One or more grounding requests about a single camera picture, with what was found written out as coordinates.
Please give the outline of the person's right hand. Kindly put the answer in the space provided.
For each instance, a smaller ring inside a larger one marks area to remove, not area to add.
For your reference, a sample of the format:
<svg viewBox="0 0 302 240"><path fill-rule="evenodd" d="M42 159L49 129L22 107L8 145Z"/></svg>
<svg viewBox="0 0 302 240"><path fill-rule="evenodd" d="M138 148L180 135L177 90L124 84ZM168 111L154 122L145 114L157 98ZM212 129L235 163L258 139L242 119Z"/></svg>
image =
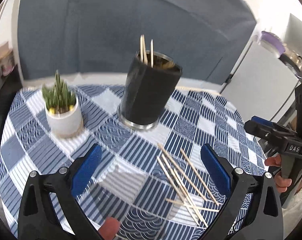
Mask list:
<svg viewBox="0 0 302 240"><path fill-rule="evenodd" d="M282 166L282 159L281 156L278 154L275 157L269 157L264 161L266 166L274 166L274 167L281 167ZM284 193L287 191L288 187L292 184L292 179L290 178L283 178L282 172L278 171L274 175L274 182L276 184L277 191L279 193Z"/></svg>

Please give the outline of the person's left hand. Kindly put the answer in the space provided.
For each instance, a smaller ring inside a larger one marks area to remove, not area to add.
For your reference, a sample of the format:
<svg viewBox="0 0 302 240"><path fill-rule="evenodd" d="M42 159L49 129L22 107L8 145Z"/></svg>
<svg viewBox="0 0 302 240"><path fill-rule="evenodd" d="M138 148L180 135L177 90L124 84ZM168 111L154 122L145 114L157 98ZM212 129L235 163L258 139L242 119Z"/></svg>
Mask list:
<svg viewBox="0 0 302 240"><path fill-rule="evenodd" d="M120 229L121 223L113 217L108 217L98 229L98 233L104 240L113 240Z"/></svg>

